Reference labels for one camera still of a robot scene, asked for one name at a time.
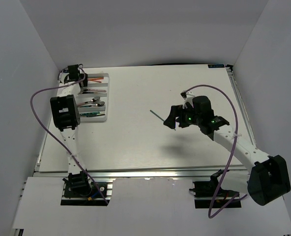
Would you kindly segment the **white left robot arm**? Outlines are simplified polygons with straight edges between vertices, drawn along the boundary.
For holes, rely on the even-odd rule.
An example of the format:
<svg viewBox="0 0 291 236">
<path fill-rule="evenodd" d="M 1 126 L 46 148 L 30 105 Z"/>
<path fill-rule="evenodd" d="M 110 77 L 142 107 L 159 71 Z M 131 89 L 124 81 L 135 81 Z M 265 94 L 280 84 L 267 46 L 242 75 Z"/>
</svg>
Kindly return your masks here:
<svg viewBox="0 0 291 236">
<path fill-rule="evenodd" d="M 59 95 L 50 99 L 50 105 L 54 125 L 62 136 L 68 160 L 68 178 L 63 181 L 71 190 L 77 191 L 81 196 L 87 196 L 92 191 L 92 184 L 88 180 L 80 155 L 78 126 L 81 121 L 75 100 L 75 95 L 80 92 L 83 84 L 87 83 L 87 74 L 78 64 L 68 66 L 67 70 L 65 76 L 61 77 L 64 86 Z"/>
</svg>

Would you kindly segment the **teal chopstick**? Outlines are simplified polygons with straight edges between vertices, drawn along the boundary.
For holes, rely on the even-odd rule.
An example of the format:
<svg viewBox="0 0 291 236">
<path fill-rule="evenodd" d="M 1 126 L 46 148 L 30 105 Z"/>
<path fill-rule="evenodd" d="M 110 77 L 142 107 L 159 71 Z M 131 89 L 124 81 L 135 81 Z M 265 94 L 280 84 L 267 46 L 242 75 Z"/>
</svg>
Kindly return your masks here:
<svg viewBox="0 0 291 236">
<path fill-rule="evenodd" d="M 162 121 L 162 123 L 164 123 L 164 119 L 162 118 L 162 117 L 160 117 L 157 113 L 155 113 L 153 110 L 149 110 L 154 116 L 156 116 L 158 119 L 160 119 L 161 121 Z"/>
</svg>

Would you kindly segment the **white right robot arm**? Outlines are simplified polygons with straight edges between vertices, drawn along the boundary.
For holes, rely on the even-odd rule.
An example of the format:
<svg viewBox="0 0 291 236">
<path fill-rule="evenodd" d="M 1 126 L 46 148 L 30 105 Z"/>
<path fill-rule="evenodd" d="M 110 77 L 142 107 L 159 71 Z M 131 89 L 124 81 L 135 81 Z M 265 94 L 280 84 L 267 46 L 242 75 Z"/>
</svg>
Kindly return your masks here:
<svg viewBox="0 0 291 236">
<path fill-rule="evenodd" d="M 248 171 L 247 174 L 219 170 L 210 177 L 207 187 L 195 187 L 197 197 L 206 193 L 222 196 L 227 192 L 239 192 L 250 196 L 257 204 L 264 206 L 290 192 L 291 184 L 285 159 L 271 156 L 259 150 L 249 141 L 237 136 L 230 123 L 216 116 L 206 96 L 186 98 L 184 104 L 173 105 L 163 124 L 170 129 L 196 125 L 212 141 L 228 151 Z"/>
</svg>

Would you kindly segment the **green handled spoon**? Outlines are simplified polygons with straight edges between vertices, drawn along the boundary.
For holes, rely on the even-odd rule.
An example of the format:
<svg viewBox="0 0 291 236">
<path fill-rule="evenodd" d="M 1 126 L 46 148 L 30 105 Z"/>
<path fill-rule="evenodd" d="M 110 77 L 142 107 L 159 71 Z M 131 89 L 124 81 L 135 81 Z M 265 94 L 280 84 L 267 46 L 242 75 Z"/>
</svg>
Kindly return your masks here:
<svg viewBox="0 0 291 236">
<path fill-rule="evenodd" d="M 101 101 L 101 102 L 97 102 L 97 103 L 87 103 L 84 104 L 82 106 L 79 106 L 79 108 L 96 108 L 96 107 L 104 107 L 105 106 L 105 102 Z"/>
</svg>

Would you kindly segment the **pink handled spoon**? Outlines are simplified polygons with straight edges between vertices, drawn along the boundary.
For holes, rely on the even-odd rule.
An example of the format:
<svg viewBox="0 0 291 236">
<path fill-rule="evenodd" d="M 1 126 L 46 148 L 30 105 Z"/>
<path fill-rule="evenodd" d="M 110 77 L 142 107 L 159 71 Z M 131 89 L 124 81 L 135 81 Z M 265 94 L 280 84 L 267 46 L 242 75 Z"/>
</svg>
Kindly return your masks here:
<svg viewBox="0 0 291 236">
<path fill-rule="evenodd" d="M 89 100 L 89 101 L 79 103 L 79 104 L 77 104 L 77 106 L 78 106 L 78 107 L 81 107 L 81 106 L 88 105 L 88 104 L 94 104 L 94 103 L 99 102 L 99 101 L 100 101 L 100 97 L 97 96 L 97 97 L 93 97 L 93 98 L 92 98 L 91 100 Z"/>
</svg>

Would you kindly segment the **pink handled knife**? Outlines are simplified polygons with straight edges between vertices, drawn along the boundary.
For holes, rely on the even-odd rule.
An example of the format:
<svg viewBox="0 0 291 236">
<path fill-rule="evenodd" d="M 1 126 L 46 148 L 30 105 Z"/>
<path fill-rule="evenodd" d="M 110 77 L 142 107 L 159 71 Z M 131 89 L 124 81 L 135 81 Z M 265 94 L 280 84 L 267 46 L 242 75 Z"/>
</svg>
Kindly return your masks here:
<svg viewBox="0 0 291 236">
<path fill-rule="evenodd" d="M 94 92 L 98 92 L 98 93 L 106 93 L 107 92 L 107 90 L 105 90 L 105 89 L 84 89 L 84 90 L 82 90 L 82 92 L 83 91 L 94 91 Z"/>
</svg>

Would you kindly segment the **green handled fork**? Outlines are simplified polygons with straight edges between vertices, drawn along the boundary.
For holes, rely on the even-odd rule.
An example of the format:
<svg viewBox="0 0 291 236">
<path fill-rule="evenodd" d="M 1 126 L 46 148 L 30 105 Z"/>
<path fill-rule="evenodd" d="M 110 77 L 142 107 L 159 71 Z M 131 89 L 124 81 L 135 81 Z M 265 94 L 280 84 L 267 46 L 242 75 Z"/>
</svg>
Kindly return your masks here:
<svg viewBox="0 0 291 236">
<path fill-rule="evenodd" d="M 80 116 L 81 117 L 98 117 L 100 115 L 98 115 L 101 112 L 89 112 L 89 113 L 81 113 Z"/>
</svg>

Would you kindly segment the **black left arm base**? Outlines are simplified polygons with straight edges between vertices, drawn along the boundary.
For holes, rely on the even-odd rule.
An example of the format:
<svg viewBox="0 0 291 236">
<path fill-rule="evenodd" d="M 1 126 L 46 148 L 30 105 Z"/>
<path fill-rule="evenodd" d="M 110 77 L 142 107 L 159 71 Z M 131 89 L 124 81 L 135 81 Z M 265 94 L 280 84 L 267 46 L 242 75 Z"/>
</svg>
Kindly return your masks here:
<svg viewBox="0 0 291 236">
<path fill-rule="evenodd" d="M 97 186 L 81 171 L 78 174 L 69 174 L 64 182 L 61 206 L 106 207 L 110 201 L 108 194 L 109 184 L 97 182 Z"/>
</svg>

